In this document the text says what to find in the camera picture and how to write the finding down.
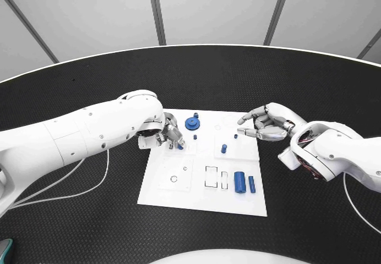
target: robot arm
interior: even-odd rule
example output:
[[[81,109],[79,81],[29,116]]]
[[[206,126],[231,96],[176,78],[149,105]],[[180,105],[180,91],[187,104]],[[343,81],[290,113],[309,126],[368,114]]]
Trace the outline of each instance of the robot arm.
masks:
[[[0,216],[30,184],[49,172],[138,136],[149,149],[183,146],[172,114],[153,92],[138,90],[40,123],[0,132]]]
[[[290,147],[277,156],[289,169],[303,165],[313,177],[326,181],[345,172],[381,193],[381,137],[364,139],[348,126],[335,122],[307,123],[277,103],[250,111],[238,124],[251,118],[257,119],[257,129],[239,128],[239,134],[265,141],[291,137]]]

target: black mat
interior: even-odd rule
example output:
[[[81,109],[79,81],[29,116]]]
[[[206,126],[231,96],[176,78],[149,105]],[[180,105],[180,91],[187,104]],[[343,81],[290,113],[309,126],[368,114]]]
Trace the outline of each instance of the black mat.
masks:
[[[364,136],[381,135],[381,68],[320,54],[258,47],[140,49],[65,63],[0,84],[0,129],[14,128],[115,99],[137,89],[164,108],[247,112],[270,102],[307,120],[338,121]],[[381,235],[348,203],[342,177],[329,183],[277,159],[287,142],[258,142],[268,217],[137,205],[149,150],[137,140],[110,151],[95,191],[10,210],[0,238],[14,239],[14,263],[150,263],[199,249],[248,249],[310,263],[379,263]],[[107,154],[37,199],[92,187]],[[73,164],[46,175],[23,196]],[[348,191],[381,228],[381,194],[352,178]]]

